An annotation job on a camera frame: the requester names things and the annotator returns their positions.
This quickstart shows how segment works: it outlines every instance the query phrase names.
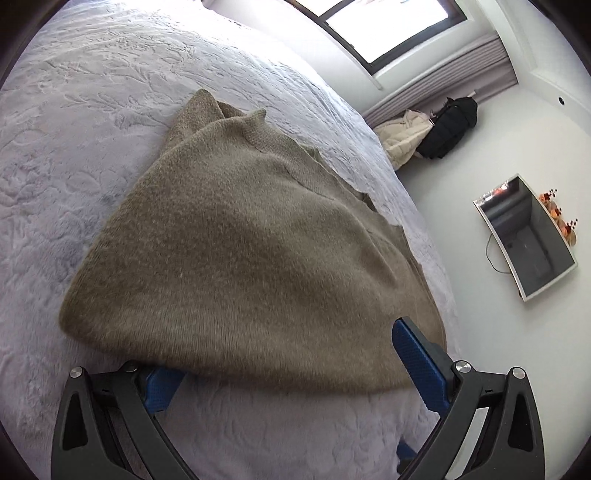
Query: bedroom wall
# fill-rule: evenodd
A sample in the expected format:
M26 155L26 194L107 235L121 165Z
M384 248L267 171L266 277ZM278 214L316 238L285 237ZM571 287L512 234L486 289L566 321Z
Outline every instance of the bedroom wall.
M364 112L454 52L493 32L477 0L457 0L468 20L369 75L328 33L284 0L215 0L220 15L257 28L305 59L341 97Z
M484 371L520 365L528 372L549 480L564 474L591 434L590 156L584 130L517 86L480 106L477 127L447 157L412 159L398 171L447 268L464 357ZM578 268L528 303L512 276L486 259L489 230L472 204L515 173L537 192L558 189L564 217L579 219ZM497 268L508 268L494 241L489 255Z
M478 1L505 45L519 83L591 134L591 76L558 28L528 0Z

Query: brown blanket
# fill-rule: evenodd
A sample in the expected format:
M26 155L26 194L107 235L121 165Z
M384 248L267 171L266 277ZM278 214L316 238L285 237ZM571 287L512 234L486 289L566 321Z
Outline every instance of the brown blanket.
M402 227L305 149L200 90L76 274L61 328L107 352L280 389L408 385L409 316L445 345Z

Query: power cord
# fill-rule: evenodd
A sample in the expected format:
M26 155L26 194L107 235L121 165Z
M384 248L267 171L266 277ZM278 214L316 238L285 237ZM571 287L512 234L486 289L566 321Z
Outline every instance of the power cord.
M499 273L503 273L503 274L505 274L505 275L512 275L512 274L511 274L511 272L503 272L503 271L499 270L498 268L496 268L496 267L495 267L495 266L492 264L491 258L488 256L488 247L489 247L489 246L490 246L490 244L491 244L491 240L492 240L492 233L491 233L490 237L488 238L488 242L486 243L486 259L488 260L488 263L490 263L490 264L491 264L491 267L492 267L492 268L494 268L494 269L495 269L495 271L497 271L497 272L499 272Z

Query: textured white quilt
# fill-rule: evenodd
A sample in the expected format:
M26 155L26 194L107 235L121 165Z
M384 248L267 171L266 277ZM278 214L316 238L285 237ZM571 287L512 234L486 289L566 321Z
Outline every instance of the textured white quilt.
M0 91L0 419L41 480L71 367L117 368L57 327L94 236L157 158L198 88L268 119L402 223L457 356L449 283L424 222L363 119L301 59L199 2L68 6ZM414 390L277 394L187 377L162 423L202 480L396 478L401 436L419 447L436 417Z

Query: window frame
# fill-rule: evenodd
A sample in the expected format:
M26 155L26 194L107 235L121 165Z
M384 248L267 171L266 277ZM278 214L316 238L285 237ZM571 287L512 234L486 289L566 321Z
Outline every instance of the window frame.
M331 37L333 37L339 44L349 52L349 54L357 60L361 66L368 71L370 75L375 75L381 69L392 63L394 60L404 55L406 52L412 50L414 47L419 46L421 43L433 38L435 35L439 35L441 32L446 31L448 28L460 24L464 20L467 20L466 15L462 9L457 5L454 0L437 0L443 9L447 12L447 18L427 27L425 30L413 35L401 44L396 45L392 50L387 51L372 62L368 62L363 58L354 46L347 42L335 29L328 24L328 19L343 8L352 4L355 0L341 0L335 6L328 9L322 15L316 15L314 12L308 10L304 5L300 4L297 0L285 0L292 7L303 13L315 24L325 30Z

